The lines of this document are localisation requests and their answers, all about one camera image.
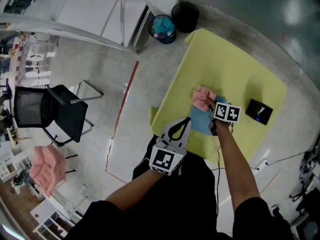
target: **pink cloth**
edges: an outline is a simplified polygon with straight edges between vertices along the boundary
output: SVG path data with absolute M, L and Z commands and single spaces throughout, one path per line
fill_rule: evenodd
M 209 111 L 209 101 L 212 102 L 216 99 L 216 94 L 214 94 L 209 88 L 198 86 L 193 92 L 192 105 L 196 108 L 208 112 Z
M 65 172 L 66 159 L 52 144 L 34 147 L 30 177 L 48 197 L 60 181 L 66 180 Z

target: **wooden floor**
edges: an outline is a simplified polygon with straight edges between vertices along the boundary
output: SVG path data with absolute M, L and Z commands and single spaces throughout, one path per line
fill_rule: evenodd
M 38 235 L 33 233 L 38 223 L 30 214 L 40 204 L 40 200 L 33 196 L 26 186 L 21 188 L 20 194 L 12 193 L 10 188 L 11 180 L 6 183 L 0 181 L 0 196 L 4 204 L 30 239 L 40 239 Z

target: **black office chair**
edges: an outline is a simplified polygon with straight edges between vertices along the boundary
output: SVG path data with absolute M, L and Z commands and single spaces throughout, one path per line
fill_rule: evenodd
M 78 98 L 81 84 L 84 83 L 98 95 L 88 98 Z M 17 86 L 14 92 L 14 119 L 19 128 L 42 128 L 53 143 L 58 147 L 75 141 L 80 142 L 82 135 L 90 132 L 94 126 L 86 120 L 88 105 L 85 101 L 99 99 L 104 94 L 85 81 L 81 81 L 73 94 L 64 85 L 50 88 L 48 84 L 44 89 Z M 47 131 L 53 122 L 70 137 L 65 142 L 56 141 Z M 83 131 L 84 123 L 89 129 Z

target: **blue trash can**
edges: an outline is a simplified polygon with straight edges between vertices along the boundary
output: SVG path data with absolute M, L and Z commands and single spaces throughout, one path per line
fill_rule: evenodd
M 172 18 L 168 15 L 158 15 L 150 20 L 148 24 L 149 34 L 167 45 L 176 40 L 177 32 Z

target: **black trash can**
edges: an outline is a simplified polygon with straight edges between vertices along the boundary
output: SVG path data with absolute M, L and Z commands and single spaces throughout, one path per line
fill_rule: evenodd
M 175 24 L 168 15 L 158 15 L 150 20 L 148 31 L 153 38 L 165 45 L 171 44 L 177 37 Z
M 189 2 L 178 3 L 171 11 L 173 23 L 183 33 L 190 33 L 196 29 L 199 9 Z

